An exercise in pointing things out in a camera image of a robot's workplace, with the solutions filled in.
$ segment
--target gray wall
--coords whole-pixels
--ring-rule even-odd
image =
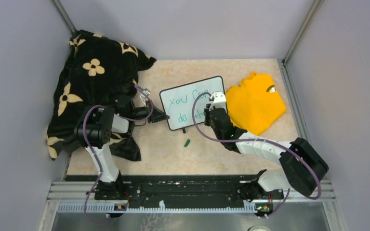
[[[35,230],[64,167],[43,131],[68,38],[49,0],[0,0],[0,231]]]
[[[284,58],[313,0],[61,0],[77,29],[158,59]]]
[[[370,230],[370,1],[325,1],[289,69],[349,230]]]

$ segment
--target flower pattern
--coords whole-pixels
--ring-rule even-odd
[[[83,68],[89,71],[89,76],[96,76],[105,72],[98,59],[92,59],[89,63],[83,64]]]
[[[59,142],[59,141],[64,141],[64,140],[60,139],[60,138],[57,138],[55,136],[49,137],[47,135],[47,127],[46,127],[45,133],[46,133],[47,149],[49,150],[49,155],[52,159],[56,159],[57,158],[57,151],[51,146],[54,145],[55,143]]]
[[[110,138],[110,145],[114,144],[114,143],[120,143],[122,140],[125,140],[126,138],[122,138],[118,133],[114,133],[112,132],[113,135],[117,136],[118,139],[113,139],[113,138]]]
[[[85,39],[78,40],[79,37],[80,35],[73,39],[73,41],[69,41],[69,44],[74,47],[74,56],[76,56],[78,47],[86,41]]]
[[[67,103],[76,103],[76,102],[83,102],[83,100],[75,95],[70,94],[70,82],[65,86],[65,91],[63,95],[60,96],[59,99],[59,109],[57,110],[57,115],[60,116],[66,109]]]
[[[131,46],[130,44],[125,42],[119,42],[119,44],[121,45],[121,50],[123,54],[125,52],[132,52],[138,57],[138,50],[135,46]]]

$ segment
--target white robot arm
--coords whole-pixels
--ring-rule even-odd
[[[130,126],[133,129],[134,123],[130,124],[129,120],[156,123],[169,118],[152,104],[148,97],[151,92],[148,89],[137,85],[134,87],[142,94],[143,107],[135,107],[130,96],[118,94],[115,95],[115,105],[86,107],[74,129],[77,140],[90,153],[100,176],[96,199],[120,198],[122,194],[121,173],[113,162],[109,147],[111,133],[127,133]]]
[[[226,112],[225,94],[214,92],[209,99],[211,103],[205,108],[205,125],[213,128],[226,149],[253,154],[282,166],[280,169],[267,170],[258,179],[259,185],[266,192],[294,188],[305,196],[311,195],[317,184],[301,162],[305,161],[319,180],[325,176],[329,167],[305,139],[276,141],[234,127]],[[296,153],[302,160],[286,154],[286,149]]]

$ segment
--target beige tabletop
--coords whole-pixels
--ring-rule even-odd
[[[252,71],[269,74],[287,105],[286,113],[261,136],[294,140],[297,130],[276,59],[162,60],[139,73],[138,85],[150,89],[150,98],[162,110],[161,90],[213,76],[222,76],[225,90],[228,90]],[[134,103],[141,106],[138,95]],[[210,127],[203,124],[199,127],[215,137]],[[142,161],[132,162],[113,156],[114,163],[125,175],[256,174],[264,168],[279,168],[259,157],[228,151],[220,143],[202,137],[195,127],[186,128],[186,134],[183,134],[181,130],[171,131],[167,122],[161,121],[135,128],[133,137],[140,147]],[[190,144],[184,147],[187,139],[191,140]],[[72,154],[67,174],[97,175],[94,163],[84,149]]]

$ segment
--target yellow shirt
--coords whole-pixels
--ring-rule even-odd
[[[234,126],[260,135],[286,111],[270,75],[252,72],[226,93],[228,114]]]

